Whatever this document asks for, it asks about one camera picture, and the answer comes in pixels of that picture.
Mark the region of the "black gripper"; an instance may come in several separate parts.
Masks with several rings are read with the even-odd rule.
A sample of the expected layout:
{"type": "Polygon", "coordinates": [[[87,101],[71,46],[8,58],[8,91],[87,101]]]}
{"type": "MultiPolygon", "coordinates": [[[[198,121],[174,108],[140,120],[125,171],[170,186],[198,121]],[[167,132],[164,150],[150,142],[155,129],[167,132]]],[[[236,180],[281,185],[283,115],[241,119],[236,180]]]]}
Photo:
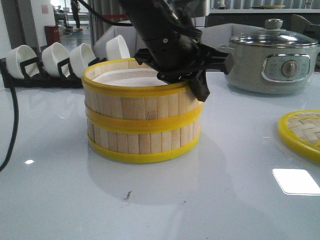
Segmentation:
{"type": "Polygon", "coordinates": [[[206,70],[216,69],[228,75],[233,66],[231,53],[221,52],[201,43],[201,32],[185,35],[180,32],[139,32],[145,44],[134,55],[138,64],[158,72],[158,78],[177,83],[186,78],[198,101],[210,95],[206,70]]]}

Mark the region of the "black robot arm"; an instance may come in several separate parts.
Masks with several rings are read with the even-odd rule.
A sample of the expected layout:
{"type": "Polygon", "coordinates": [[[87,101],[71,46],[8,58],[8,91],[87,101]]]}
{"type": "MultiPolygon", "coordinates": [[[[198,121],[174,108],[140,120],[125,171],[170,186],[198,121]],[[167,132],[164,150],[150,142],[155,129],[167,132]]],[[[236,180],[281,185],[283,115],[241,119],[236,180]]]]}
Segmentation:
{"type": "Polygon", "coordinates": [[[121,0],[119,2],[145,44],[134,58],[157,71],[157,78],[173,84],[187,81],[195,97],[205,102],[210,91],[206,70],[229,74],[234,65],[230,53],[201,42],[202,31],[191,19],[176,15],[164,0],[121,0]]]}

